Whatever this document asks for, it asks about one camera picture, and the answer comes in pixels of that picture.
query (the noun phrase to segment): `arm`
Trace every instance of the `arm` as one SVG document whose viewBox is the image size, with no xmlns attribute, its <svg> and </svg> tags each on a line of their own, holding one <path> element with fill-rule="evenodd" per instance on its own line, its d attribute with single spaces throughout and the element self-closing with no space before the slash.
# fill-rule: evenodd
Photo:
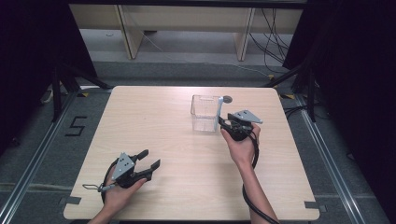
<svg viewBox="0 0 396 224">
<path fill-rule="evenodd" d="M 109 178 L 106 182 L 106 185 L 111 184 L 111 176 L 114 172 L 114 168 L 115 167 L 112 168 L 108 175 Z M 110 222 L 111 218 L 113 218 L 120 210 L 128 205 L 132 195 L 137 192 L 137 190 L 140 189 L 145 182 L 146 179 L 140 179 L 128 189 L 123 189 L 120 186 L 116 186 L 115 188 L 106 191 L 105 204 L 103 205 L 102 210 L 100 210 L 100 212 L 88 223 L 107 224 Z"/>
<path fill-rule="evenodd" d="M 253 132 L 256 134 L 257 139 L 259 139 L 260 127 L 254 123 L 252 123 L 252 125 Z M 262 212 L 273 218 L 275 221 L 278 221 L 271 204 L 268 202 L 268 199 L 262 190 L 262 186 L 260 185 L 253 167 L 251 166 L 254 157 L 254 146 L 250 138 L 235 142 L 225 130 L 221 129 L 221 134 L 223 135 L 225 141 L 227 142 L 228 148 L 230 149 L 231 158 L 238 167 L 242 181 L 244 182 L 247 196 L 251 202 Z M 251 209 L 250 219 L 251 223 L 253 224 L 268 223 L 265 219 L 257 215 Z"/>
</svg>

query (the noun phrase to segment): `metal rail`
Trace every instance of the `metal rail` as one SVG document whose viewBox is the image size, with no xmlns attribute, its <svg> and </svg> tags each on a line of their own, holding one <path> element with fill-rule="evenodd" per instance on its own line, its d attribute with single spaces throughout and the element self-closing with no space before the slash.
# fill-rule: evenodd
<svg viewBox="0 0 396 224">
<path fill-rule="evenodd" d="M 331 0 L 66 0 L 67 4 L 167 6 L 167 7 L 257 7 L 325 8 Z"/>
<path fill-rule="evenodd" d="M 297 104 L 305 105 L 304 99 L 301 95 L 296 95 Z M 327 148 L 325 141 L 323 140 L 320 131 L 318 130 L 318 126 L 315 122 L 312 122 L 311 118 L 309 118 L 306 111 L 303 110 L 304 121 L 308 127 L 309 132 L 311 132 L 312 137 L 314 138 L 315 144 L 318 147 L 319 154 L 323 159 L 323 162 L 329 172 L 330 178 L 334 183 L 335 189 L 340 196 L 342 203 L 346 209 L 347 214 L 353 224 L 364 224 L 366 221 L 359 209 L 358 204 L 356 203 L 349 187 L 343 176 L 341 175 L 340 170 L 338 169 L 337 164 L 332 158 L 332 153 Z"/>
<path fill-rule="evenodd" d="M 60 114 L 59 118 L 51 123 L 49 126 L 49 130 L 41 141 L 35 155 L 29 162 L 29 165 L 26 167 L 23 175 L 21 176 L 19 182 L 15 185 L 15 188 L 12 190 L 9 195 L 6 203 L 1 208 L 0 220 L 3 224 L 8 224 L 11 219 L 14 217 L 15 212 L 17 211 L 26 190 L 28 190 L 30 183 L 32 182 L 35 174 L 40 167 L 41 162 L 44 160 L 45 155 L 47 154 L 50 145 L 55 138 L 56 133 L 60 129 L 61 124 L 64 121 L 65 114 L 69 109 L 70 105 L 73 103 L 74 99 L 77 97 L 77 92 L 69 92 L 65 101 L 64 101 L 64 110 Z"/>
</svg>

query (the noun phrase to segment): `black tape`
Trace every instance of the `black tape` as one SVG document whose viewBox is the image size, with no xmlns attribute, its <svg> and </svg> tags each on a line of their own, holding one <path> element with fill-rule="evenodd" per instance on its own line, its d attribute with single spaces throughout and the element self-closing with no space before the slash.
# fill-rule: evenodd
<svg viewBox="0 0 396 224">
<path fill-rule="evenodd" d="M 316 202 L 304 202 L 305 208 L 308 209 L 319 209 L 318 204 Z"/>
<path fill-rule="evenodd" d="M 75 116 L 74 119 L 73 119 L 73 122 L 72 122 L 72 124 L 70 124 L 69 128 L 79 129 L 79 132 L 78 133 L 67 133 L 64 136 L 67 136 L 67 137 L 71 137 L 71 136 L 72 137 L 79 137 L 79 136 L 81 136 L 82 131 L 84 130 L 85 126 L 83 126 L 83 125 L 75 125 L 75 122 L 76 122 L 77 119 L 86 119 L 86 118 L 87 118 L 86 116 Z"/>
<path fill-rule="evenodd" d="M 81 198 L 79 198 L 79 197 L 72 197 L 72 196 L 70 196 L 70 197 L 68 197 L 68 198 L 66 199 L 66 203 L 79 204 L 79 202 L 81 202 Z"/>
</svg>

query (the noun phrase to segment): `gray carpet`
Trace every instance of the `gray carpet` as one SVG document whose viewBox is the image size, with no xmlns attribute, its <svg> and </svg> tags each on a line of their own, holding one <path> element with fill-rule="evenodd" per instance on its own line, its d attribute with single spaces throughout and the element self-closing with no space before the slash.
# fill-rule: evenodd
<svg viewBox="0 0 396 224">
<path fill-rule="evenodd" d="M 257 71 L 233 65 L 203 63 L 95 63 L 98 76 L 109 85 L 154 85 L 154 86 L 235 86 L 260 87 L 269 82 L 269 77 Z M 265 74 L 280 76 L 265 66 L 247 66 Z M 271 67 L 285 72 L 284 68 Z M 280 94 L 291 93 L 293 78 L 279 84 Z M 81 85 L 91 85 L 79 79 Z M 86 221 L 66 220 L 63 217 L 64 199 L 70 194 L 85 158 L 92 137 L 106 106 L 109 93 L 90 93 L 87 97 L 77 97 L 68 110 L 62 127 L 56 133 L 49 152 L 40 165 L 31 187 L 24 196 L 11 223 L 84 223 Z M 292 99 L 281 99 L 282 105 L 295 107 Z M 356 163 L 349 159 L 347 148 L 326 114 L 324 107 L 317 107 L 317 125 L 322 132 L 332 154 L 356 198 L 367 223 L 389 223 L 370 187 L 365 182 Z M 77 125 L 85 126 L 80 136 L 70 128 L 75 117 Z M 21 145 L 10 147 L 0 158 L 0 202 L 8 197 L 12 184 L 22 175 L 44 137 L 52 119 L 52 103 L 37 109 L 19 136 Z M 312 223 L 350 223 L 346 209 L 338 196 L 327 169 L 318 153 L 312 136 L 303 120 L 301 112 L 292 114 L 289 124 L 297 148 L 300 152 L 308 180 L 323 209 L 320 218 Z"/>
</svg>

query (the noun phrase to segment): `clear plastic box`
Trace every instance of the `clear plastic box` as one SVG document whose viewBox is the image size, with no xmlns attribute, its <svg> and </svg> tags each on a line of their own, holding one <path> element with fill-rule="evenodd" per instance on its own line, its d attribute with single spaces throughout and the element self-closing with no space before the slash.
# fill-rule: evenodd
<svg viewBox="0 0 396 224">
<path fill-rule="evenodd" d="M 215 132 L 218 128 L 219 96 L 193 95 L 191 101 L 192 128 L 195 131 Z"/>
</svg>

